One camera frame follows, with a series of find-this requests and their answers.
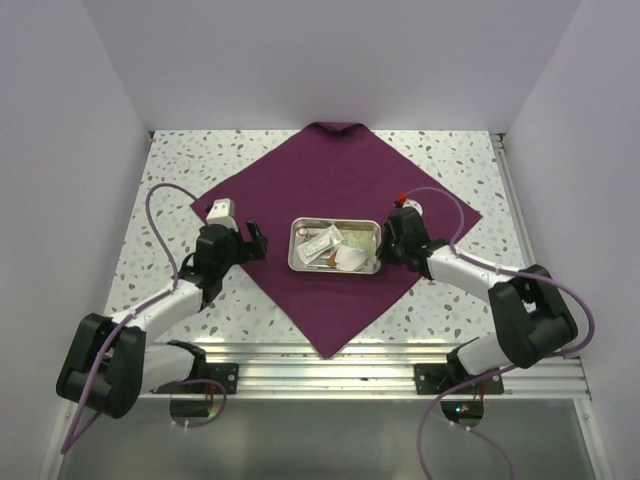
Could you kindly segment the white gauze pad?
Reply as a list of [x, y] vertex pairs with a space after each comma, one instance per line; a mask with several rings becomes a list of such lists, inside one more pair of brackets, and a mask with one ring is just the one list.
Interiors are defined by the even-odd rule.
[[334, 257], [335, 268], [343, 272], [356, 272], [361, 270], [368, 261], [367, 253], [358, 248], [341, 246]]

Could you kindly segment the steel instrument tray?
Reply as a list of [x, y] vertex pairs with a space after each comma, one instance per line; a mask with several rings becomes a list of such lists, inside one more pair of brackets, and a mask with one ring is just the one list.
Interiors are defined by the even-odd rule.
[[288, 265], [297, 272], [374, 275], [381, 238], [373, 220], [301, 217], [291, 225]]

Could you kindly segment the suture packet white green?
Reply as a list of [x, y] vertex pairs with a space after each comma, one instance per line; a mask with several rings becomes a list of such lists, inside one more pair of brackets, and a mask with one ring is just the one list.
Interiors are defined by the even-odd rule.
[[321, 254], [340, 245], [344, 238], [335, 225], [330, 225], [317, 235], [303, 242], [297, 247], [298, 255], [305, 264], [318, 258]]

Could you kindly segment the purple cloth mat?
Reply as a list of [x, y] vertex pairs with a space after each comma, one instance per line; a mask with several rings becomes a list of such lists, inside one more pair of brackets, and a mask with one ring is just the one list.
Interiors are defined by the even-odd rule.
[[258, 223], [268, 239], [268, 256], [245, 264], [245, 271], [329, 358], [420, 277], [402, 266], [384, 266], [373, 275], [295, 272], [287, 262], [291, 224], [299, 217], [383, 223], [397, 195], [412, 189], [431, 237], [468, 233], [481, 219], [366, 126], [321, 122], [209, 190], [192, 208], [204, 217], [214, 201], [229, 198], [239, 225]]

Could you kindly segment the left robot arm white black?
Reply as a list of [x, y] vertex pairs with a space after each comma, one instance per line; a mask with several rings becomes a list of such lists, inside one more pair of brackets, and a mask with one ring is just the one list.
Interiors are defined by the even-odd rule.
[[85, 316], [58, 376], [57, 395], [118, 419], [142, 393], [164, 387], [201, 390], [211, 377], [203, 349], [156, 341], [208, 307], [231, 267], [266, 258], [267, 237], [256, 221], [246, 226], [248, 239], [220, 223], [201, 227], [194, 252], [166, 287], [126, 311]]

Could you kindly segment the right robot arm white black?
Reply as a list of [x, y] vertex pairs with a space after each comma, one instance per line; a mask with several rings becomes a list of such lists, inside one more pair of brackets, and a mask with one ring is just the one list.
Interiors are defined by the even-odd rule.
[[452, 285], [485, 302], [493, 316], [491, 335], [475, 338], [446, 357], [451, 389], [468, 392], [481, 375], [510, 365], [529, 368], [573, 341], [577, 324], [558, 283], [540, 265], [509, 273], [496, 264], [453, 251], [444, 239], [432, 239], [413, 207], [391, 211], [377, 251], [384, 264]]

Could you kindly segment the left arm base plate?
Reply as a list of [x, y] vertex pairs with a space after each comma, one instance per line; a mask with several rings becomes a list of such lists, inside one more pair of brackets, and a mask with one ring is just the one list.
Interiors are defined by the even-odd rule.
[[[173, 349], [188, 352], [193, 357], [187, 380], [214, 380], [218, 382], [228, 395], [235, 395], [239, 378], [239, 365], [231, 362], [211, 363], [207, 360], [206, 351], [195, 344], [171, 340], [167, 343]], [[219, 388], [209, 383], [193, 383], [187, 385], [184, 380], [173, 381], [157, 389], [163, 394], [214, 394]]]

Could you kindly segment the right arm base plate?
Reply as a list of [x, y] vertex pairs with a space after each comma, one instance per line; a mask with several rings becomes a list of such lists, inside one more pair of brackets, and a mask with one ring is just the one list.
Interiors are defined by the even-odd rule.
[[[417, 363], [413, 365], [415, 390], [418, 395], [437, 395], [471, 379], [464, 373], [454, 373], [444, 363]], [[474, 385], [456, 391], [462, 395], [500, 395], [505, 392], [503, 380], [493, 371], [493, 375]]]

